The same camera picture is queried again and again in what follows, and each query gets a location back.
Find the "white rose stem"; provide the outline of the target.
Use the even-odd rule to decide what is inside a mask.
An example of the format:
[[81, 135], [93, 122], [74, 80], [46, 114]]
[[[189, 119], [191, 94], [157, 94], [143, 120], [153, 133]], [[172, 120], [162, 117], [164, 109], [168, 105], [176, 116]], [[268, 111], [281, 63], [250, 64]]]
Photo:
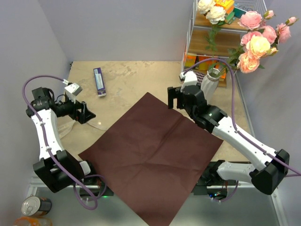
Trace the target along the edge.
[[207, 41], [206, 49], [211, 50], [214, 54], [217, 52], [217, 45], [215, 42], [216, 35], [220, 32], [221, 26], [226, 24], [226, 10], [223, 7], [216, 5], [214, 0], [199, 0], [197, 9], [211, 24], [211, 30], [205, 36], [205, 40]]

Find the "beige printed ribbon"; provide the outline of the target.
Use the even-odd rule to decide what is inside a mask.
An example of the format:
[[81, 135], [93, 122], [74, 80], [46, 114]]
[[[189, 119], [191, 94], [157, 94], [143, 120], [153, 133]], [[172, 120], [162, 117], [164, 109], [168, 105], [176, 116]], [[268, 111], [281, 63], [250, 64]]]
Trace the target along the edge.
[[[69, 121], [67, 123], [64, 123], [62, 125], [59, 125], [58, 126], [58, 135], [59, 135], [59, 138], [63, 138], [64, 136], [68, 135], [74, 125], [76, 124], [79, 124], [78, 121], [75, 121], [75, 120], [72, 120], [72, 121]], [[90, 121], [88, 121], [86, 123], [90, 128], [93, 128], [97, 131], [102, 131], [102, 132], [106, 132], [108, 129], [109, 129], [109, 126], [105, 125], [103, 122], [97, 120], [97, 119], [92, 119]]]

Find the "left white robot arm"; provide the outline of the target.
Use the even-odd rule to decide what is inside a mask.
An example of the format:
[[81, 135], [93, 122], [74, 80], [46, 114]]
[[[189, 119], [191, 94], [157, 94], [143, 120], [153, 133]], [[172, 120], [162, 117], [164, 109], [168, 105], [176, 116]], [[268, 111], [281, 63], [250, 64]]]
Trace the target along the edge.
[[57, 128], [57, 118], [69, 116], [85, 124], [96, 117], [87, 108], [85, 102], [70, 100], [55, 101], [54, 93], [49, 88], [32, 90], [34, 100], [26, 114], [32, 119], [39, 138], [39, 161], [33, 165], [35, 174], [44, 184], [56, 193], [74, 183], [74, 178], [87, 185], [97, 181], [97, 172], [91, 163], [76, 160], [61, 143]]

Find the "pink rose stem two blooms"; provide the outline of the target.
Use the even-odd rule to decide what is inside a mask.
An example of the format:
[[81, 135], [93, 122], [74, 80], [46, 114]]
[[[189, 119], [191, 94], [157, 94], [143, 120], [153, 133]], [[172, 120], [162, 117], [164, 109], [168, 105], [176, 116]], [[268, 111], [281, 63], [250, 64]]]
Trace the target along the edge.
[[266, 20], [270, 20], [275, 16], [273, 10], [266, 11], [263, 15], [257, 11], [248, 11], [241, 16], [238, 24], [248, 30], [256, 30], [266, 23]]

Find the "red wrapping paper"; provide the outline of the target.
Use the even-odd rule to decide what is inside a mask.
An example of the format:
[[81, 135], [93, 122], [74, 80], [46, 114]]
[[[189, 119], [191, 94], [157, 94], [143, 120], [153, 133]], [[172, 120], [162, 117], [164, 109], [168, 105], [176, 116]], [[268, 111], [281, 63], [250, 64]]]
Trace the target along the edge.
[[146, 93], [80, 158], [148, 225], [167, 226], [221, 144]]

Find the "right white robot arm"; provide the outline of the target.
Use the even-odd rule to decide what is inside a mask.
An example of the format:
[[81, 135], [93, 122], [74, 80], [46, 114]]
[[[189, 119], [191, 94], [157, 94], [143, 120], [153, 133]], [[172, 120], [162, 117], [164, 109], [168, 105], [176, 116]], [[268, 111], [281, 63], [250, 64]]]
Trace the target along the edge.
[[210, 181], [220, 185], [225, 180], [252, 184], [263, 194], [271, 195], [288, 173], [290, 155], [258, 141], [234, 123], [222, 109], [207, 103], [198, 85], [167, 89], [168, 108], [184, 109], [202, 129], [218, 136], [243, 154], [248, 163], [218, 161], [210, 172]]

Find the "pink rose stem three blooms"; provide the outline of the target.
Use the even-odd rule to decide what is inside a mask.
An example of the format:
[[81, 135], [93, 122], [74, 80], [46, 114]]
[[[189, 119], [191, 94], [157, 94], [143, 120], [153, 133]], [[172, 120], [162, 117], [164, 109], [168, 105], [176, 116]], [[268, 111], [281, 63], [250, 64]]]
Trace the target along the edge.
[[259, 27], [256, 30], [248, 30], [247, 33], [250, 32], [259, 32], [263, 35], [263, 37], [267, 38], [270, 42], [271, 46], [276, 46], [278, 49], [278, 45], [281, 43], [287, 42], [291, 37], [290, 27], [293, 26], [299, 19], [297, 17], [290, 17], [284, 23], [278, 24], [276, 28], [267, 25], [266, 23]]

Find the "pink rose bouquet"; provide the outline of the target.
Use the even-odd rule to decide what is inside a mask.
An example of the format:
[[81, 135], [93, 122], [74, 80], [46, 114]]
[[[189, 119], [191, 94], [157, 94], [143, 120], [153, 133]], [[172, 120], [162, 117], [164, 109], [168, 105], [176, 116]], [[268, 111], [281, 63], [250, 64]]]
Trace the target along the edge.
[[250, 32], [243, 35], [237, 48], [230, 49], [230, 57], [226, 62], [234, 71], [252, 73], [258, 68], [264, 68], [260, 63], [261, 58], [273, 56], [277, 52], [277, 47], [271, 46], [261, 33]]

